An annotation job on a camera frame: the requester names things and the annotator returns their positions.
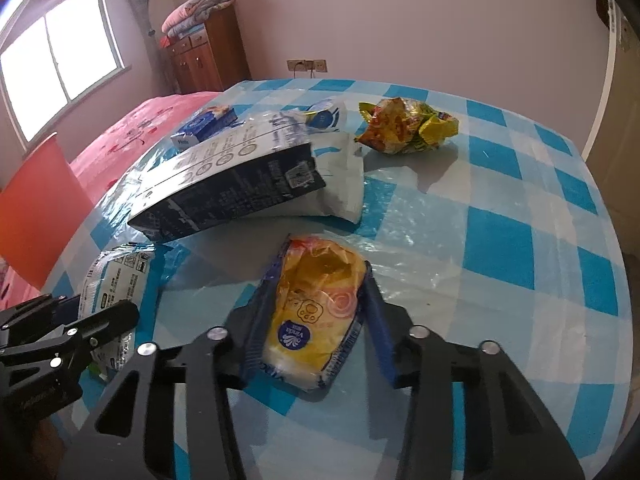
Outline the white green wipes packet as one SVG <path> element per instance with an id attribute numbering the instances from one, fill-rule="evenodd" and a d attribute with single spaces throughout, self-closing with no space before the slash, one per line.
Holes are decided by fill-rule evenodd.
<path id="1" fill-rule="evenodd" d="M 127 243 L 100 252 L 82 281 L 78 318 L 130 301 L 141 312 L 157 296 L 160 263 L 152 244 Z M 134 354 L 137 327 L 93 350 L 94 374 L 111 380 Z"/>

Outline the yellow Vinda tissue pack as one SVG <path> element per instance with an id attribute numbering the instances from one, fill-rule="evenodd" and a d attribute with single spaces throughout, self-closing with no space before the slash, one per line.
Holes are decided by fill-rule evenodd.
<path id="1" fill-rule="evenodd" d="M 334 240 L 288 239 L 262 352 L 268 375 L 307 392 L 332 385 L 360 334 L 367 270 L 366 260 Z"/>

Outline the blue Vinda tissue pack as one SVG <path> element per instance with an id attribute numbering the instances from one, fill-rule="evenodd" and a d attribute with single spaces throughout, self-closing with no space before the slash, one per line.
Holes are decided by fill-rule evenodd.
<path id="1" fill-rule="evenodd" d="M 229 127 L 236 118 L 238 116 L 232 106 L 211 105 L 195 113 L 170 136 L 170 140 L 176 150 L 183 152 Z"/>

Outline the black white carton box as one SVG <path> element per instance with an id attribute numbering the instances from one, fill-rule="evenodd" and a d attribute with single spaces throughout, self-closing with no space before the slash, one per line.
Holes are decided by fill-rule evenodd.
<path id="1" fill-rule="evenodd" d="M 127 224 L 152 242 L 171 242 L 325 186 L 305 115 L 262 113 L 149 171 Z"/>

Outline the orange plastic trash bucket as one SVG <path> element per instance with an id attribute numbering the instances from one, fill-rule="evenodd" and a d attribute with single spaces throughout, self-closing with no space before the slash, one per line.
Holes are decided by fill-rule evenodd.
<path id="1" fill-rule="evenodd" d="M 92 210 L 88 194 L 51 134 L 1 192 L 1 257 L 29 285 L 43 288 Z"/>

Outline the pink floral bed blanket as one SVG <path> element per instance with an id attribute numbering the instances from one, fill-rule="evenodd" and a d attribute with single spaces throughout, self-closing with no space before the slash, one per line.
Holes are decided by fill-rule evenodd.
<path id="1" fill-rule="evenodd" d="M 138 158 L 216 96 L 213 91 L 158 96 L 106 129 L 70 162 L 90 200 L 96 204 Z"/>

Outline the blue white checkered tablecloth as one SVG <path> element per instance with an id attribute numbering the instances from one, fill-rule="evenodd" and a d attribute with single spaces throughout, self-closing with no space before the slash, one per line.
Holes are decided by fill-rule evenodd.
<path id="1" fill-rule="evenodd" d="M 152 340 L 191 342 L 254 292 L 293 234 L 332 237 L 372 264 L 384 298 L 413 322 L 470 347 L 502 345 L 535 388 L 587 479 L 612 455 L 629 394 L 632 314 L 614 226 L 579 151 L 521 115 L 460 96 L 346 79 L 245 81 L 216 99 L 243 119 L 337 98 L 346 131 L 360 102 L 424 99 L 459 119 L 439 150 L 364 161 L 355 226 L 334 218 L 245 218 L 184 238 L 167 254 Z M 64 249 L 44 290 L 78 294 L 103 249 L 145 240 L 126 226 L 142 171 L 160 141 L 96 206 Z M 362 331 L 319 400 L 257 374 L 230 393 L 250 479 L 393 479 L 408 391 L 394 390 Z"/>

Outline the bright window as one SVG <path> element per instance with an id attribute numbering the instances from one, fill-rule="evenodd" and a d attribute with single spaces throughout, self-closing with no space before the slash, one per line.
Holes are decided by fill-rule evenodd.
<path id="1" fill-rule="evenodd" d="M 127 70 L 107 0 L 29 0 L 1 48 L 2 98 L 21 149 Z"/>

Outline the yellow crumpled snack wrapper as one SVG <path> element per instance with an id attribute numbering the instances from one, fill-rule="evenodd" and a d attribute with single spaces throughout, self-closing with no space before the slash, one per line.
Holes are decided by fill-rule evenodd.
<path id="1" fill-rule="evenodd" d="M 459 133 L 457 118 L 415 99 L 395 96 L 378 104 L 360 102 L 359 113 L 367 127 L 355 141 L 385 155 L 437 150 Z"/>

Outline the brown wooden cabinet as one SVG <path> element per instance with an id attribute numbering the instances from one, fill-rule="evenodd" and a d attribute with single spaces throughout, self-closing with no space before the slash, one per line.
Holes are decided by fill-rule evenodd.
<path id="1" fill-rule="evenodd" d="M 173 41 L 165 52 L 182 94 L 223 92 L 252 78 L 234 6 L 215 11 L 202 29 Z"/>

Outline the crumpled clear plastic wrapper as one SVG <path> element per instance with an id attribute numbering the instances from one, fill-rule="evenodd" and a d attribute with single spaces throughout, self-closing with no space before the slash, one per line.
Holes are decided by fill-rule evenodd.
<path id="1" fill-rule="evenodd" d="M 344 128 L 347 108 L 343 100 L 327 98 L 306 108 L 292 110 L 313 132 L 338 131 Z"/>

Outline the folded blankets stack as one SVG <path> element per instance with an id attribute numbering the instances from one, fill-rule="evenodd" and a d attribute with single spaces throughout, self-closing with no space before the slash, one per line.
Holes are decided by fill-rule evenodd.
<path id="1" fill-rule="evenodd" d="M 210 14 L 232 6 L 234 0 L 186 0 L 168 14 L 160 30 L 175 39 L 193 27 L 204 24 Z"/>

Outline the grey checkered curtain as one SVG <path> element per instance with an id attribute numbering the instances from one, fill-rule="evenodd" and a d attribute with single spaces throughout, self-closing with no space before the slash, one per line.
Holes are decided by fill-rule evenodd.
<path id="1" fill-rule="evenodd" d="M 153 77 L 158 92 L 166 96 L 170 92 L 170 79 L 167 77 L 167 68 L 156 38 L 156 30 L 152 24 L 150 14 L 151 0 L 127 0 L 134 14 L 134 19 L 140 29 L 143 44 L 152 68 Z"/>

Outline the wall socket strip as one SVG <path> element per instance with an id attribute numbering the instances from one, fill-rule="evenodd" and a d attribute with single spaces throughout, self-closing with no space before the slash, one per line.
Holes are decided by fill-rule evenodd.
<path id="1" fill-rule="evenodd" d="M 326 60 L 301 60 L 300 58 L 290 58 L 286 61 L 286 67 L 291 73 L 314 72 L 325 74 L 328 71 Z"/>

